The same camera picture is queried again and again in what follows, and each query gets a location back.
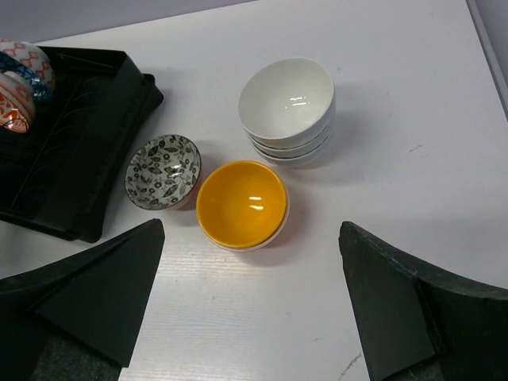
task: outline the stacked bowls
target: stacked bowls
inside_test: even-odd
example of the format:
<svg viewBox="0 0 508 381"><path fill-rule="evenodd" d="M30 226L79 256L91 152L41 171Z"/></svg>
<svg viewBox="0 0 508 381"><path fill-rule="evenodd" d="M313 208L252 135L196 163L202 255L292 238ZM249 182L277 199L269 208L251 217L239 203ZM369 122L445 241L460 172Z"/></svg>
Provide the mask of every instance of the stacked bowls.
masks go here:
<svg viewBox="0 0 508 381"><path fill-rule="evenodd" d="M205 234L220 248L248 252L271 242L284 227L290 201L280 177L254 161L214 171L198 194L196 211Z"/></svg>
<svg viewBox="0 0 508 381"><path fill-rule="evenodd" d="M307 58L276 61L245 85L238 114L256 152L273 164L304 165L331 141L335 87Z"/></svg>

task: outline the yellow bowl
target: yellow bowl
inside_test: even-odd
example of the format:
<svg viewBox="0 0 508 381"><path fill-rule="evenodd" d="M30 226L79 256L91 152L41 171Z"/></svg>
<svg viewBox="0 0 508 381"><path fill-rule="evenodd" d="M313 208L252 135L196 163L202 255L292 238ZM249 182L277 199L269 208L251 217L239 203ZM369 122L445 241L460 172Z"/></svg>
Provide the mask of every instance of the yellow bowl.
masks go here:
<svg viewBox="0 0 508 381"><path fill-rule="evenodd" d="M286 212L284 213L283 221L280 223L277 230L266 240L261 242L260 244L257 244L256 246L251 246L250 248L230 248L228 246L222 246L221 244L212 241L216 246L219 248L223 248L224 250L228 250L230 252L253 252L254 250L258 250L260 248L263 248L264 246L270 244L278 235L279 233L284 229L284 225L287 222L287 218L289 217L289 209L290 209L290 197L289 193L286 190L286 196L287 196L287 204L286 204Z"/></svg>
<svg viewBox="0 0 508 381"><path fill-rule="evenodd" d="M251 248L280 227L286 188L272 169L255 161L235 161L203 183L196 204L205 234L228 248Z"/></svg>

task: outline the red patterned bowl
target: red patterned bowl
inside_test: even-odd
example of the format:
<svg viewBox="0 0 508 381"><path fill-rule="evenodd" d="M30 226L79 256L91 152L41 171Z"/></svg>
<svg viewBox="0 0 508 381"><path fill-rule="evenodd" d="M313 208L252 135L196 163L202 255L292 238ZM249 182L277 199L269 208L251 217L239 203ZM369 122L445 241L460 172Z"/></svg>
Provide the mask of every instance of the red patterned bowl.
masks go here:
<svg viewBox="0 0 508 381"><path fill-rule="evenodd" d="M12 71L0 73L0 125L26 133L35 118L32 87Z"/></svg>
<svg viewBox="0 0 508 381"><path fill-rule="evenodd" d="M34 89L36 101L48 100L55 89L55 72L48 56L29 42L0 39L0 70L13 71L23 77Z"/></svg>

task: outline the blue patterned bowl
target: blue patterned bowl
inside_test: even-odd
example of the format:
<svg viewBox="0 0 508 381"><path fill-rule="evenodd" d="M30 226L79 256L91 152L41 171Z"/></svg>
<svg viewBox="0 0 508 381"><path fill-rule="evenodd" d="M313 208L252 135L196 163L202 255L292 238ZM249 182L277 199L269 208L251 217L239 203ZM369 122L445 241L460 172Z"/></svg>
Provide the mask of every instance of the blue patterned bowl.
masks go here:
<svg viewBox="0 0 508 381"><path fill-rule="evenodd" d="M196 193L200 180L196 145L180 135L164 135L134 154L125 173L125 190L142 209L178 209Z"/></svg>
<svg viewBox="0 0 508 381"><path fill-rule="evenodd" d="M55 73L48 57L37 46L0 39L0 71L13 71L33 88L36 102L48 101L55 87Z"/></svg>

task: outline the white wall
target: white wall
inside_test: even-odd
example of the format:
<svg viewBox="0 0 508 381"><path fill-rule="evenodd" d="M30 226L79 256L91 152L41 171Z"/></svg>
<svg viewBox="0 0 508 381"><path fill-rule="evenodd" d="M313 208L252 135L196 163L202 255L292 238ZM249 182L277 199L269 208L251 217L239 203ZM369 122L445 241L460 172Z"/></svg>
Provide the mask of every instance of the white wall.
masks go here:
<svg viewBox="0 0 508 381"><path fill-rule="evenodd" d="M0 37L38 42L248 1L0 0Z"/></svg>

